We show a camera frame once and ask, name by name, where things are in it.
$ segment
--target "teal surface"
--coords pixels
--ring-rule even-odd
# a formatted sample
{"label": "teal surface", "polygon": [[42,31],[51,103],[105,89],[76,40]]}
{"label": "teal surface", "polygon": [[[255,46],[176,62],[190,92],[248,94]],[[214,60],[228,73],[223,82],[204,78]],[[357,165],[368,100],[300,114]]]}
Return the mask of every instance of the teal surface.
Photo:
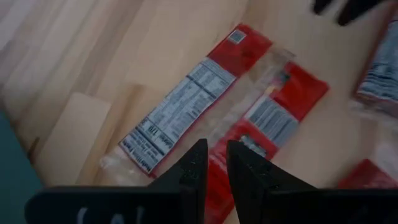
{"label": "teal surface", "polygon": [[1,111],[0,142],[0,223],[26,223],[25,203],[42,184]]}

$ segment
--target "plastic packaging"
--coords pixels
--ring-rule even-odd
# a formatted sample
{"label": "plastic packaging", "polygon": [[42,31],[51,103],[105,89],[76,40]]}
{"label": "plastic packaging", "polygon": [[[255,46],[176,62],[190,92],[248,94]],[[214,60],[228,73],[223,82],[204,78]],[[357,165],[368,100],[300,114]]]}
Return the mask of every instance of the plastic packaging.
{"label": "plastic packaging", "polygon": [[339,189],[398,188],[398,134],[379,125],[373,153],[339,184]]}
{"label": "plastic packaging", "polygon": [[398,4],[386,17],[350,106],[363,116],[398,126]]}
{"label": "plastic packaging", "polygon": [[209,137],[230,109],[256,87],[256,82],[267,85],[267,77],[280,71],[291,57],[260,33],[238,25],[103,157],[102,168],[118,184],[149,184],[197,139]]}
{"label": "plastic packaging", "polygon": [[265,88],[259,83],[231,109],[208,141],[213,147],[209,153],[206,223],[223,223],[234,207],[226,171],[227,141],[241,141],[272,159],[327,90],[326,83],[289,62]]}

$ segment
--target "wooden table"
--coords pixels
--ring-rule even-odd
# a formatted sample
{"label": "wooden table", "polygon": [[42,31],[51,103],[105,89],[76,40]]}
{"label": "wooden table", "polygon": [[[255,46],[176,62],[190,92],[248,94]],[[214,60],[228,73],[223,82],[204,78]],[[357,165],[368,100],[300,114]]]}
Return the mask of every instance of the wooden table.
{"label": "wooden table", "polygon": [[371,150],[374,124],[350,111],[349,96],[392,3],[348,27],[334,23],[342,1],[321,17],[311,3],[4,1],[3,107],[46,184],[112,184],[99,159],[243,21],[330,85],[273,161],[316,187],[333,187]]}

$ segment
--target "black object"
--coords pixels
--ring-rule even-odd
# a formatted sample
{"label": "black object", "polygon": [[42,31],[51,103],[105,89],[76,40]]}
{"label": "black object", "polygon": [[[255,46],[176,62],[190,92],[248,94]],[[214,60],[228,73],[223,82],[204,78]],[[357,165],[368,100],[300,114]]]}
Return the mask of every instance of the black object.
{"label": "black object", "polygon": [[[345,26],[383,1],[384,0],[348,0],[346,6],[337,18],[337,23],[341,26]],[[314,13],[321,14],[332,2],[333,0],[315,0],[313,5]]]}
{"label": "black object", "polygon": [[203,223],[207,141],[148,187],[55,187],[28,201],[29,224]]}
{"label": "black object", "polygon": [[227,161],[241,223],[398,223],[398,190],[318,190],[240,142]]}
{"label": "black object", "polygon": [[[29,224],[203,223],[207,143],[199,140],[148,187],[56,187],[26,205]],[[318,190],[229,141],[227,165],[239,221],[398,223],[396,190]]]}

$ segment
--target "nutrition facts label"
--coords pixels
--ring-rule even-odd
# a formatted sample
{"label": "nutrition facts label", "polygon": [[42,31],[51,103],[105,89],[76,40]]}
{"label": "nutrition facts label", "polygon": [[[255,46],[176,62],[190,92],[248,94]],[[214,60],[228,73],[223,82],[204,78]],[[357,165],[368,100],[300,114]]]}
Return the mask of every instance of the nutrition facts label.
{"label": "nutrition facts label", "polygon": [[137,165],[150,173],[235,79],[212,59],[205,58],[120,142],[120,146]]}

